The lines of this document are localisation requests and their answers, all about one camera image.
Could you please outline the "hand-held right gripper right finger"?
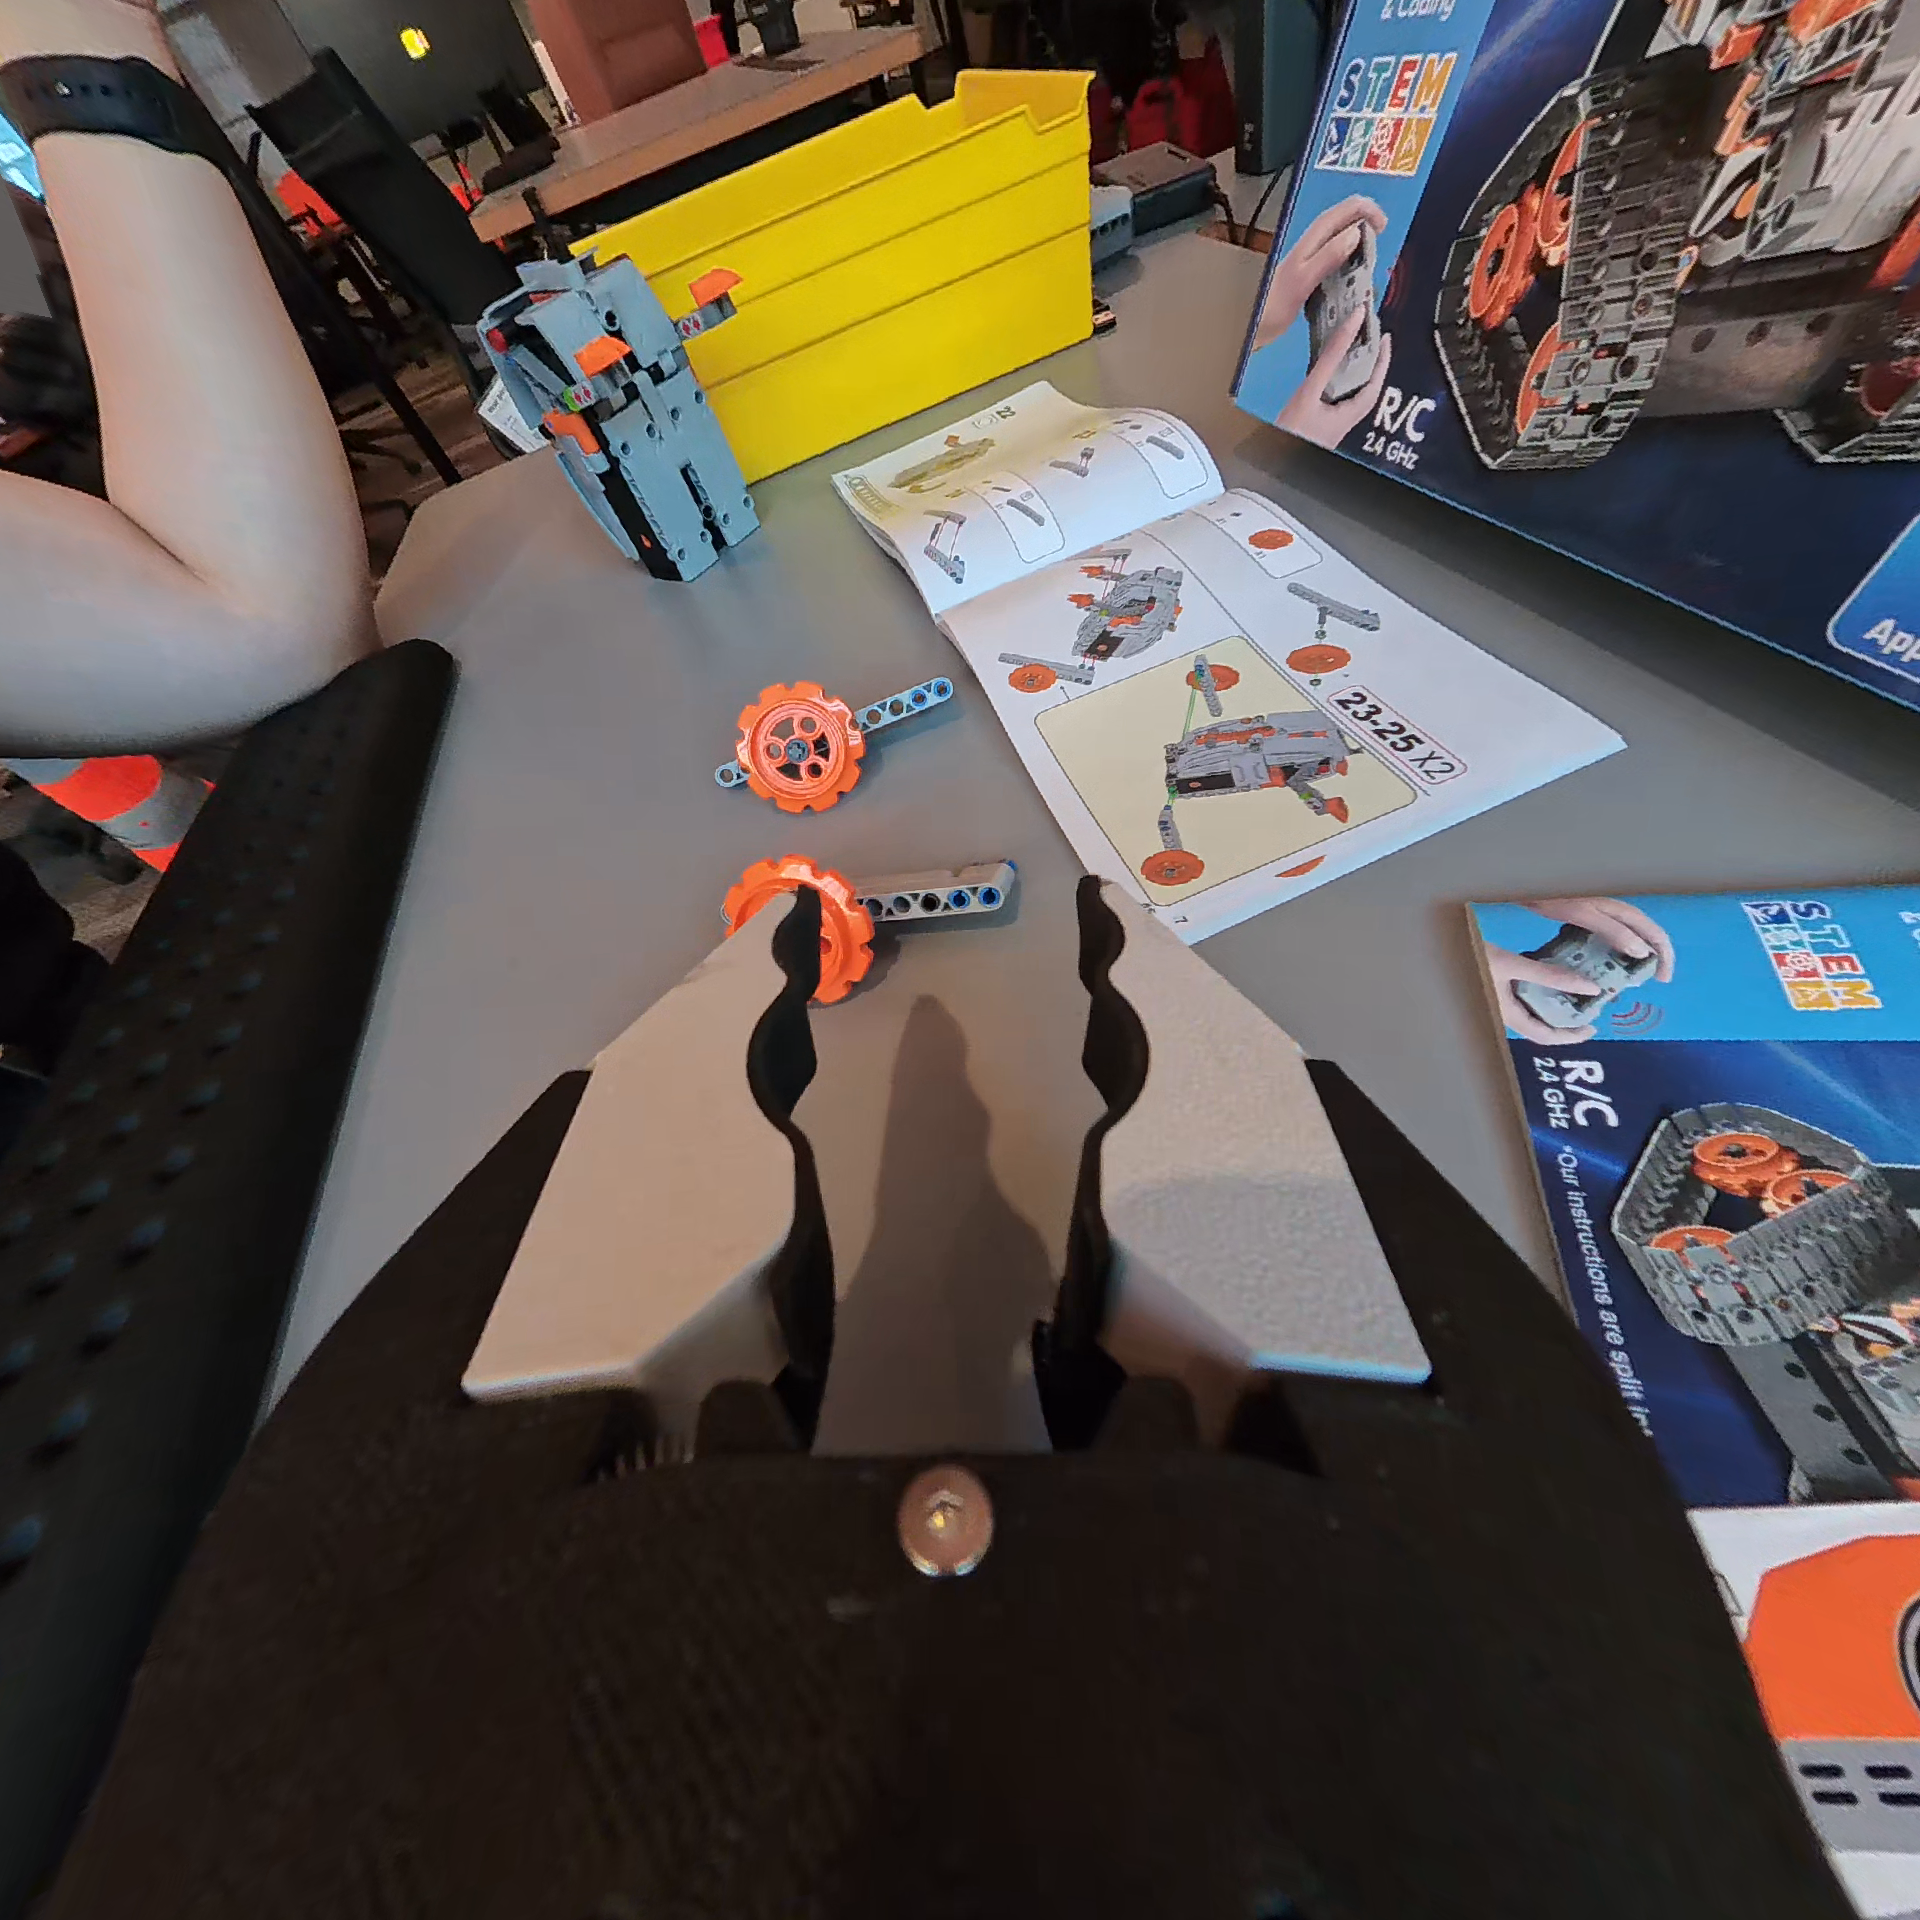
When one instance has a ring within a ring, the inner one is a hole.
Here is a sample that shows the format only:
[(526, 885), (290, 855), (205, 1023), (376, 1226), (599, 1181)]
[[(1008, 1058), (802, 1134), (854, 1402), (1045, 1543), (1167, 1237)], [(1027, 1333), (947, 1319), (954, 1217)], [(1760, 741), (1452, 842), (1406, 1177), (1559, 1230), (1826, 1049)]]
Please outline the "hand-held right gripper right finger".
[(1180, 1384), (1207, 1439), (1264, 1376), (1426, 1382), (1298, 1041), (1112, 879), (1075, 909), (1102, 1112), (1034, 1335), (1048, 1441), (1093, 1445), (1127, 1378)]

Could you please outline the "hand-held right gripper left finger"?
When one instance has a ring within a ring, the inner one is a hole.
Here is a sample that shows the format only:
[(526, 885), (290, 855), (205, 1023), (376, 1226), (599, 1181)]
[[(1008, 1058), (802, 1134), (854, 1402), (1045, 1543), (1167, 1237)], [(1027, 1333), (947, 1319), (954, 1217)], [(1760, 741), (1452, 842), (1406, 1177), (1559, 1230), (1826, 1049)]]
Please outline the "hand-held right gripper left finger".
[(834, 1272), (795, 1120), (818, 1061), (820, 895), (779, 895), (595, 1058), (464, 1369), (468, 1401), (631, 1392), (690, 1454), (747, 1384), (808, 1451)]

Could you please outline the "orange wheel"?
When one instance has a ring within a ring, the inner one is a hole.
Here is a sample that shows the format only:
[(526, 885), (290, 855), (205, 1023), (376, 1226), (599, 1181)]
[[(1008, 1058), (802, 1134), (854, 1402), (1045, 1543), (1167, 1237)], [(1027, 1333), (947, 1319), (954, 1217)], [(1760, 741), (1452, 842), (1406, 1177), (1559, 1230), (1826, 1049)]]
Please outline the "orange wheel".
[(768, 903), (814, 888), (820, 904), (818, 1003), (837, 1003), (874, 966), (876, 930), (903, 923), (957, 921), (999, 914), (1016, 888), (1012, 859), (972, 861), (957, 869), (900, 871), (852, 879), (808, 855), (775, 855), (749, 863), (726, 888), (723, 923), (734, 931)]
[(788, 814), (830, 809), (858, 786), (868, 736), (951, 697), (951, 678), (927, 678), (867, 703), (847, 703), (815, 680), (768, 686), (739, 711), (732, 757), (714, 770), (714, 781)]

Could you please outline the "yellow plastic bin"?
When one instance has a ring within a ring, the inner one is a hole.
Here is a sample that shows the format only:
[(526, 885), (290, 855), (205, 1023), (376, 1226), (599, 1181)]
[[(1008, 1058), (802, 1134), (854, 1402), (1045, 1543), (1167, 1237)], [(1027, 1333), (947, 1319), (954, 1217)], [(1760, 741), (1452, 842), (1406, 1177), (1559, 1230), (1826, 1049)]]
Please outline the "yellow plastic bin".
[(1091, 335), (1091, 82), (970, 67), (573, 253), (628, 256), (672, 318), (739, 277), (688, 359), (754, 483)]

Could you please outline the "person's left forearm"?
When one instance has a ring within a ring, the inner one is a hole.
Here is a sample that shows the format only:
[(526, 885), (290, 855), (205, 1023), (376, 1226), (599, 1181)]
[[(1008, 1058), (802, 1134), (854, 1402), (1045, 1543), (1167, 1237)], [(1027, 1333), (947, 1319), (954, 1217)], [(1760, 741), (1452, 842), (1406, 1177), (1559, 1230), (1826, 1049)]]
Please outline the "person's left forearm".
[(4, 753), (240, 734), (376, 649), (346, 450), (155, 5), (4, 5), (3, 42), (142, 93), (31, 137), (63, 303), (4, 320), (4, 419), (92, 416), (103, 494), (50, 445), (4, 469)]

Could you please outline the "grey desk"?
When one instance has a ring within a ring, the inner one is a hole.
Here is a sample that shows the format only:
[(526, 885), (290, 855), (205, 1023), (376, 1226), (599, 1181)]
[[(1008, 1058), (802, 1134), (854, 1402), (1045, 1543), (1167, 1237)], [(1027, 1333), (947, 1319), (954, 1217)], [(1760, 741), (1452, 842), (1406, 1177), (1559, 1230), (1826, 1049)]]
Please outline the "grey desk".
[(1218, 931), (1198, 954), (1336, 1063), (1556, 1281), (1464, 904), (1915, 877), (1915, 713), (1238, 414), (1256, 253), (1163, 231), (1098, 278), (1116, 330), (757, 483), (759, 534), (688, 587), (526, 456), (422, 502), (376, 599), (459, 661), (374, 1009), (278, 1352), (283, 1389), (419, 1223), (562, 1071), (720, 941), (754, 859), (852, 877), (1010, 856), (1008, 919), (911, 927), (818, 1016), (800, 1103), (845, 1289), (820, 1447), (1040, 1448), (1027, 1339), (1064, 1258), (1087, 998), (1069, 849), (974, 682), (884, 734), (850, 802), (714, 786), (766, 680), (850, 699), (957, 666), (832, 473), (1043, 377), (1165, 409), (1391, 594), (1623, 736), (1608, 760)]

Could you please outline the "blue instruction manual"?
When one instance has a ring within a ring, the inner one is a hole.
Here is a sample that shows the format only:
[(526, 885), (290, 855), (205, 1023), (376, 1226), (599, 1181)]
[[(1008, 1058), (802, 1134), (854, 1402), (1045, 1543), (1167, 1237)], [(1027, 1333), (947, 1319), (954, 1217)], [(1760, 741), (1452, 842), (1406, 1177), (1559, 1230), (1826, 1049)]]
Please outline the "blue instruction manual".
[(1470, 919), (1572, 1313), (1680, 1496), (1915, 1498), (1915, 886)]

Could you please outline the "open instruction booklet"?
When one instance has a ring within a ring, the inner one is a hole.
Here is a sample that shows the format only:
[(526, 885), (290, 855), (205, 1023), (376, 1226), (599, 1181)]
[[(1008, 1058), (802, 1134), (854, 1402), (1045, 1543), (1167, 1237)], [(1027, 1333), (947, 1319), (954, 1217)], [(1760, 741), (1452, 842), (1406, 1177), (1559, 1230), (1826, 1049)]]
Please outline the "open instruction booklet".
[(1085, 869), (1186, 943), (1623, 749), (1158, 409), (1037, 382), (832, 483)]

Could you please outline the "orange striped cone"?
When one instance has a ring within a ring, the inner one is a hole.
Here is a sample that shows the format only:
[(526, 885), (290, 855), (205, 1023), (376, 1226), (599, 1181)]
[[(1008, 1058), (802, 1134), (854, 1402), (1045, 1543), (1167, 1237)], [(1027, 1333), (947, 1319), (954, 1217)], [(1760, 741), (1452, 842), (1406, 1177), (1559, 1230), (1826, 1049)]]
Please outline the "orange striped cone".
[(4, 767), (155, 872), (174, 863), (213, 790), (207, 778), (150, 753), (4, 758)]

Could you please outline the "printed picture leaflet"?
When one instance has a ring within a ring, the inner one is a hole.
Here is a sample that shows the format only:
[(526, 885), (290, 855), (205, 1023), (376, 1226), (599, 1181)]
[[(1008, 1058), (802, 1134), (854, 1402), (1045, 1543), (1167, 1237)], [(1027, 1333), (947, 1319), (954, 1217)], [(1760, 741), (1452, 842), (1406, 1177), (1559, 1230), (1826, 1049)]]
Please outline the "printed picture leaflet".
[(1855, 1911), (1915, 1917), (1915, 1501), (1701, 1506), (1691, 1527)]

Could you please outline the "grey toy robot model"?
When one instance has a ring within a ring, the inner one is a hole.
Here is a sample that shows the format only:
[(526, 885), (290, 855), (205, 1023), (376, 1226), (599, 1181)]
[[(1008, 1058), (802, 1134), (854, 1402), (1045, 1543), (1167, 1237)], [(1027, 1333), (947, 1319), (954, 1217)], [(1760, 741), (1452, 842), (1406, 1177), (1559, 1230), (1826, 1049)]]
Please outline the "grey toy robot model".
[(739, 277), (690, 282), (672, 320), (627, 256), (518, 265), (518, 287), (478, 322), (514, 414), (556, 448), (559, 469), (614, 549), (661, 579), (690, 583), (759, 530), (688, 344), (732, 320)]

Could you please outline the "blue robot kit box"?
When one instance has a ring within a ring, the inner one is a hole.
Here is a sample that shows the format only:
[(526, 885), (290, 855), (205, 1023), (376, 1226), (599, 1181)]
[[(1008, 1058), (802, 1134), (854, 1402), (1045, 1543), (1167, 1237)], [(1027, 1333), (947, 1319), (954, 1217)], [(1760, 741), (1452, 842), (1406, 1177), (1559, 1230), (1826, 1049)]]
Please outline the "blue robot kit box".
[(1909, 707), (1918, 5), (1346, 5), (1238, 409)]

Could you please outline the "grey electronic box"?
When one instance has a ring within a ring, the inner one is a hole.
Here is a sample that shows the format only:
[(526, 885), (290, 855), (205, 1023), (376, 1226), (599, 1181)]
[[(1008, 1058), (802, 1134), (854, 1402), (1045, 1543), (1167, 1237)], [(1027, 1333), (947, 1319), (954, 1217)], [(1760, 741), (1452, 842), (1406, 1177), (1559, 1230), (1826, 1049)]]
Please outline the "grey electronic box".
[(1120, 153), (1091, 170), (1093, 272), (1147, 232), (1207, 215), (1218, 195), (1211, 159), (1165, 141)]

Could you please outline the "black smartwatch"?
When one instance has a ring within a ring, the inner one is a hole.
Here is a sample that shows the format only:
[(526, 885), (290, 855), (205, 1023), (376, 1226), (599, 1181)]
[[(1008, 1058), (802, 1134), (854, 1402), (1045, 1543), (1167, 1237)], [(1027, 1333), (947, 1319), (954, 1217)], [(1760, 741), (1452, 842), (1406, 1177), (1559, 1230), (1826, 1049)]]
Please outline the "black smartwatch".
[(218, 155), (194, 95), (142, 56), (27, 55), (3, 66), (4, 115), (37, 147), (52, 134), (126, 137)]

